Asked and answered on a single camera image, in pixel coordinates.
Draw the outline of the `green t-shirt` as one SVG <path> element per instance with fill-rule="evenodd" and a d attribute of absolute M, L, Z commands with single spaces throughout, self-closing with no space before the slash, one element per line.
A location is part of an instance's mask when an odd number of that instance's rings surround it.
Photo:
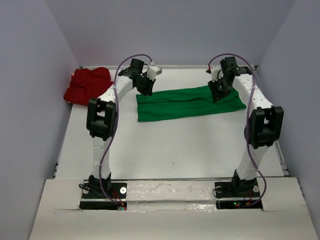
<path fill-rule="evenodd" d="M 152 96 L 137 94 L 137 120 L 158 122 L 189 117 L 231 113 L 244 110 L 236 90 L 226 98 L 213 102 L 208 86 L 157 91 Z"/>

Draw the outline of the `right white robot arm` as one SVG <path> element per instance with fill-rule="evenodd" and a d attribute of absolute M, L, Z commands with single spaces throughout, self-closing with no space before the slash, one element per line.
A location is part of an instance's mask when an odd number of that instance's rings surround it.
<path fill-rule="evenodd" d="M 246 150 L 231 181 L 215 183 L 213 193 L 221 199 L 258 192 L 259 166 L 267 150 L 280 138 L 284 109 L 264 96 L 256 84 L 252 68 L 249 65 L 239 66 L 234 55 L 222 59 L 219 67 L 208 65 L 206 72 L 211 75 L 208 86 L 215 104 L 237 91 L 247 107 L 244 128 Z"/>

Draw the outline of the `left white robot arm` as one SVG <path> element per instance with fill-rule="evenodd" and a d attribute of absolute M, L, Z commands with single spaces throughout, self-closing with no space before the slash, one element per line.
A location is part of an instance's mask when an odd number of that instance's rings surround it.
<path fill-rule="evenodd" d="M 105 93 L 89 100 L 86 128 L 92 139 L 93 158 L 87 188 L 97 196 L 104 198 L 112 189 L 110 148 L 118 127 L 120 101 L 133 89 L 151 96 L 156 77 L 161 73 L 162 69 L 154 61 L 146 64 L 132 58 L 129 67 L 117 67 L 113 83 Z"/>

